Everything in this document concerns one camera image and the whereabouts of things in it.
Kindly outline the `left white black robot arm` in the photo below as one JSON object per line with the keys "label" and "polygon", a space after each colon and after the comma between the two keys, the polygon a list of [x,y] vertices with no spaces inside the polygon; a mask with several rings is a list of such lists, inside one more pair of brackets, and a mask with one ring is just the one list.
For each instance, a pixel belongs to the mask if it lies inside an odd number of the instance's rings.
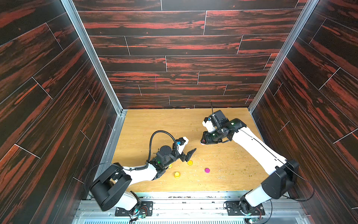
{"label": "left white black robot arm", "polygon": [[188,162],[196,149],[187,154],[169,146],[162,146],[156,156],[148,162],[145,169],[125,168],[119,163],[112,164],[95,181],[88,185],[89,191],[102,211],[121,208],[136,214],[141,201],[138,196],[128,191],[136,183],[157,180],[163,176],[169,166],[177,160]]}

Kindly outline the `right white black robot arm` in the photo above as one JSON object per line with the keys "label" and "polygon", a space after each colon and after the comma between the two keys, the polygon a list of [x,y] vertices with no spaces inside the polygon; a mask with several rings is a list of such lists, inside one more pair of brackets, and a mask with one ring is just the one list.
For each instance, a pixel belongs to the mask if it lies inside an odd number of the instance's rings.
{"label": "right white black robot arm", "polygon": [[262,183],[240,199],[241,211],[249,214],[250,210],[270,199],[279,199],[297,180],[299,164],[272,150],[262,142],[240,119],[229,120],[222,111],[216,111],[206,117],[203,126],[201,144],[223,143],[223,139],[234,141],[242,146],[263,167],[268,177]]}

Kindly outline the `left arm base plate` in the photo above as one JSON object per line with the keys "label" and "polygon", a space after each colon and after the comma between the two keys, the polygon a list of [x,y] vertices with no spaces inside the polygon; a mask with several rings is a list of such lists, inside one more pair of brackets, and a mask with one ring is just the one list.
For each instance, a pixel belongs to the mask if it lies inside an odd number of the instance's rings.
{"label": "left arm base plate", "polygon": [[153,201],[141,201],[140,205],[136,204],[134,209],[126,210],[124,208],[116,208],[116,217],[138,217],[145,218],[153,215]]}

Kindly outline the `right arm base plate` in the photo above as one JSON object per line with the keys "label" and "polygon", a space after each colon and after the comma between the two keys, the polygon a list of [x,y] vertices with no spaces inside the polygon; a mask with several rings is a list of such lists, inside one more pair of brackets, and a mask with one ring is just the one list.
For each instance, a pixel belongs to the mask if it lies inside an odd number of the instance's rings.
{"label": "right arm base plate", "polygon": [[262,204],[256,207],[242,201],[225,201],[223,207],[229,216],[264,216],[265,210]]}

